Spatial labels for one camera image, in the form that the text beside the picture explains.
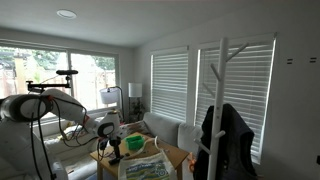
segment wall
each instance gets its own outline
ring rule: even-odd
[[[190,91],[194,93],[197,46],[221,37],[240,38],[277,32],[267,120],[259,174],[267,180],[315,180],[320,167],[320,3],[259,1],[205,24],[149,42],[135,49],[135,81],[144,84],[150,108],[150,51],[189,45]],[[317,57],[316,63],[309,63]],[[293,64],[287,64],[292,58]]]
[[[123,90],[124,97],[124,110],[125,114],[128,114],[128,82],[133,81],[133,70],[132,57],[133,50],[131,48],[123,48],[111,45],[96,44],[91,42],[77,41],[66,38],[45,36],[40,34],[26,33],[20,31],[13,31],[9,29],[0,28],[0,41],[10,40],[18,42],[28,42],[35,44],[43,44],[57,47],[64,47],[69,49],[84,50],[84,51],[94,51],[102,53],[112,53],[119,55],[119,68],[120,68],[120,87]]]

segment wooden table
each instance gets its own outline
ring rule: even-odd
[[[132,134],[130,136],[136,136],[136,135],[144,136],[146,138],[145,140],[150,138],[150,137],[142,135],[140,133],[134,133],[134,134]],[[160,139],[160,141],[158,141],[158,143],[159,143],[158,147],[164,149],[164,151],[166,152],[166,155],[167,155],[168,159],[170,160],[172,166],[176,169],[178,179],[182,180],[182,162],[188,156],[189,153],[184,151],[184,150],[182,150],[182,149],[179,149],[179,148],[177,148],[175,146],[169,145],[169,144],[161,141],[161,139]],[[120,148],[121,155],[124,155],[126,153],[129,153],[131,155],[131,154],[135,153],[135,151],[131,151],[131,150],[127,149],[124,139],[121,141],[121,144],[119,145],[119,148]],[[105,154],[111,153],[111,152],[113,152],[113,147],[112,146],[107,147],[105,149],[105,151],[104,151]],[[157,154],[157,153],[159,153],[159,151],[154,146],[154,143],[153,142],[148,142],[146,144],[146,147],[145,147],[145,152],[139,154],[135,158],[147,157],[147,156],[154,155],[154,154]],[[113,177],[118,178],[119,163],[118,164],[114,164],[114,165],[110,165],[109,164],[110,158],[108,158],[108,157],[103,158],[102,160],[100,160],[101,157],[99,159],[97,151],[91,153],[90,156],[97,161],[97,176],[98,176],[98,180],[102,180],[103,179],[103,173],[102,173],[103,169],[107,170],[107,172],[109,172]]]

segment ceiling light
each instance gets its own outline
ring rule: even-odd
[[[58,16],[65,18],[65,19],[75,19],[77,17],[76,13],[70,11],[70,10],[65,10],[65,9],[60,9],[57,11]]]

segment green object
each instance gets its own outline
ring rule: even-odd
[[[131,136],[126,138],[126,146],[129,150],[137,150],[143,146],[144,139],[142,136]]]

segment black jacket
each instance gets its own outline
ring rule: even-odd
[[[214,106],[210,106],[202,124],[201,142],[208,149],[211,143],[211,130]],[[239,113],[230,105],[223,105],[221,130],[226,134],[219,140],[216,180],[255,180],[256,173],[251,161],[251,144],[254,133]],[[199,149],[194,167],[195,180],[206,180],[209,155]]]

